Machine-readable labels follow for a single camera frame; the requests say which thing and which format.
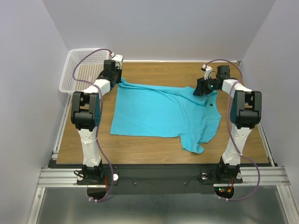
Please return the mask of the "turquoise t shirt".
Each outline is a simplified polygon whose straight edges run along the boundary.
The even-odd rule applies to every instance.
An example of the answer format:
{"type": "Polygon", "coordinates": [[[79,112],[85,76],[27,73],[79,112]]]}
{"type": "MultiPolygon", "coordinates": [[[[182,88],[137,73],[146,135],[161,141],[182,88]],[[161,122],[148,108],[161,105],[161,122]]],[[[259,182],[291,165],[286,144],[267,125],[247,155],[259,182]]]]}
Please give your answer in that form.
{"type": "Polygon", "coordinates": [[[112,135],[175,138],[183,150],[201,154],[202,144],[217,134],[221,115],[217,92],[194,96],[190,86],[133,84],[125,79],[117,87],[112,135]]]}

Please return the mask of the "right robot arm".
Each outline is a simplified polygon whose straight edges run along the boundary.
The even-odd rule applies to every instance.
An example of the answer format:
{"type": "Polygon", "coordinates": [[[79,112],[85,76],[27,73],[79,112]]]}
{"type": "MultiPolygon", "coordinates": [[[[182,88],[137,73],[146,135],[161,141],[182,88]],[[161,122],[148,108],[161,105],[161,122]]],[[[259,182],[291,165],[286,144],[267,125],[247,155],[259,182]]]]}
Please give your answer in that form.
{"type": "Polygon", "coordinates": [[[253,162],[243,155],[243,148],[249,134],[261,120],[262,93],[253,91],[230,76],[228,65],[217,67],[216,78],[210,75],[213,69],[204,64],[201,70],[205,73],[197,80],[194,96],[204,96],[216,90],[229,95],[227,108],[227,127],[229,141],[215,171],[215,179],[229,181],[241,179],[241,158],[253,162]]]}

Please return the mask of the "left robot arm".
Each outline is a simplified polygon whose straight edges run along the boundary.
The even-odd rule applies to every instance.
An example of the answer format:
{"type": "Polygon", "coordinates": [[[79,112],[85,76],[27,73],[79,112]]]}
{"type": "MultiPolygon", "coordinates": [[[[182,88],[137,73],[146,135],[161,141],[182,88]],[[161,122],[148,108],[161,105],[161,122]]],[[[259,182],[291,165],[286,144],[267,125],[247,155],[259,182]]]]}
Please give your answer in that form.
{"type": "Polygon", "coordinates": [[[104,69],[94,83],[72,95],[71,122],[79,133],[83,149],[82,169],[75,171],[78,182],[99,184],[104,179],[102,158],[98,146],[98,129],[102,116],[103,96],[121,82],[122,57],[104,61],[104,69]]]}

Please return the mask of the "white plastic basket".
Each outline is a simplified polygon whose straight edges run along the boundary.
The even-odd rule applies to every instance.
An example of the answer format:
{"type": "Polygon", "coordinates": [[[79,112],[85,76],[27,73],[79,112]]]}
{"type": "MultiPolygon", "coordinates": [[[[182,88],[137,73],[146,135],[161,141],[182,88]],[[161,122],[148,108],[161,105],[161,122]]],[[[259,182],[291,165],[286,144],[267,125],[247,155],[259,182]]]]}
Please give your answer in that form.
{"type": "Polygon", "coordinates": [[[97,51],[85,58],[96,48],[73,49],[68,52],[59,83],[59,91],[72,95],[74,91],[82,91],[94,83],[103,70],[104,61],[109,59],[107,50],[97,51]]]}

